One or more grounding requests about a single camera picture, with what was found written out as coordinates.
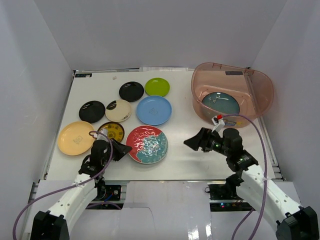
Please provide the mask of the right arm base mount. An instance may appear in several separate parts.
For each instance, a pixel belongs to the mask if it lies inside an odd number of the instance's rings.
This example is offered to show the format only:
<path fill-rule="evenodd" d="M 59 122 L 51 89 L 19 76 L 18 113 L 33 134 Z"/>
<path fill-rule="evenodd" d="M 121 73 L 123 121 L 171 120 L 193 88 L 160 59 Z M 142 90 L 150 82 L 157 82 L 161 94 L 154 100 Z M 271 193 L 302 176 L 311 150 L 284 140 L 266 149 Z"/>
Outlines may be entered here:
<path fill-rule="evenodd" d="M 245 212 L 252 209 L 249 203 L 228 189 L 225 183 L 208 184 L 204 192 L 209 195 L 211 212 Z"/>

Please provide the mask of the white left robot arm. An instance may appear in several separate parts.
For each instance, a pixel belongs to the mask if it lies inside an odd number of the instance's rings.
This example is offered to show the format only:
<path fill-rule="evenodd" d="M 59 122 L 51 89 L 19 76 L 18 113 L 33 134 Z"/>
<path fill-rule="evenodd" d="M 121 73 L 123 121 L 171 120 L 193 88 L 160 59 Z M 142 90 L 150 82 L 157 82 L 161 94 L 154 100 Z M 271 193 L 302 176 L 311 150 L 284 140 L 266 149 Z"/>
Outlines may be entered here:
<path fill-rule="evenodd" d="M 33 218 L 31 240 L 69 240 L 77 220 L 94 199 L 105 196 L 104 173 L 111 161 L 119 161 L 132 147 L 114 139 L 97 139 L 81 164 L 73 185 L 61 189 L 62 197 Z"/>

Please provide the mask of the red plate with teal flower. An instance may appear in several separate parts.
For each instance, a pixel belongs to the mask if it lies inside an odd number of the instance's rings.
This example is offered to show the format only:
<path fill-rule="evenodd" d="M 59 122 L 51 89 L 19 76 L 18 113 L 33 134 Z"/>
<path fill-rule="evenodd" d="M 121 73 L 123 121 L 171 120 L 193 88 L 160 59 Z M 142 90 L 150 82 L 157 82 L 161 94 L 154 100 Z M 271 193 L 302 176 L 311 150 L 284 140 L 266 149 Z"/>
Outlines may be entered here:
<path fill-rule="evenodd" d="M 169 149 L 169 141 L 163 131 L 150 125 L 134 128 L 126 138 L 126 145 L 132 148 L 129 156 L 144 165 L 162 161 Z"/>

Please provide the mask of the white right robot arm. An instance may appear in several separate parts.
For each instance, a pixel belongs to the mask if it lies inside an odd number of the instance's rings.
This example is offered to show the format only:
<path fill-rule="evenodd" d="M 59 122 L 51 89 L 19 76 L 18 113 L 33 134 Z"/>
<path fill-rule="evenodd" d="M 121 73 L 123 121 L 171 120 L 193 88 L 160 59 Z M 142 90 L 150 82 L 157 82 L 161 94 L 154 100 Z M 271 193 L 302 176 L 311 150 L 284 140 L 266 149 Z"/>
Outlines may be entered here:
<path fill-rule="evenodd" d="M 238 130 L 226 128 L 222 135 L 216 130 L 201 128 L 183 142 L 194 151 L 214 151 L 226 156 L 233 175 L 226 179 L 226 195 L 245 200 L 272 227 L 278 240 L 318 240 L 318 216 L 310 207 L 303 207 L 264 175 L 258 161 L 243 147 Z"/>

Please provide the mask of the light blue plate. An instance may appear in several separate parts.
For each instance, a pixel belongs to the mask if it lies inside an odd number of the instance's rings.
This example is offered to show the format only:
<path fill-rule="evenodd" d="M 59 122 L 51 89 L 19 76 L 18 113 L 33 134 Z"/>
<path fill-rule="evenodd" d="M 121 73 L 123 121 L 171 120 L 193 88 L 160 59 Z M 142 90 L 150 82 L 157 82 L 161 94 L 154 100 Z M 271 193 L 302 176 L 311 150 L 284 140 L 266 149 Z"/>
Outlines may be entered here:
<path fill-rule="evenodd" d="M 172 115 L 172 105 L 162 96 L 148 96 L 143 98 L 136 107 L 138 119 L 151 126 L 166 123 Z"/>

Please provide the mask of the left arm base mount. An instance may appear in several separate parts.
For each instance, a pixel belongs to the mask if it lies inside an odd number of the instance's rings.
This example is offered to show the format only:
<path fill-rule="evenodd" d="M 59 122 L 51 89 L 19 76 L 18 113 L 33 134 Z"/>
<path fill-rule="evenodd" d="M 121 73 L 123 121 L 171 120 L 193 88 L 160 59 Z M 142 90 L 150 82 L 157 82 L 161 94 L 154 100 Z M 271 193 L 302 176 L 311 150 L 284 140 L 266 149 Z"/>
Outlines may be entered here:
<path fill-rule="evenodd" d="M 119 201 L 121 199 L 121 185 L 102 185 L 97 188 L 95 201 Z"/>

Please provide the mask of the dark teal ceramic plate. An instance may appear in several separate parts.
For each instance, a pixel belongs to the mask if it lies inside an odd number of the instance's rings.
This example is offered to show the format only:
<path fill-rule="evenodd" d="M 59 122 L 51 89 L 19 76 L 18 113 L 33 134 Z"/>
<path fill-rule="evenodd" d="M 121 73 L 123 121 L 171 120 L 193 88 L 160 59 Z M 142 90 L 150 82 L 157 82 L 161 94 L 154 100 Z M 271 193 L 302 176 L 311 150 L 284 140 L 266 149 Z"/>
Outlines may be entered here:
<path fill-rule="evenodd" d="M 214 111 L 223 114 L 239 114 L 240 106 L 236 99 L 224 92 L 212 92 L 207 94 L 202 103 Z"/>

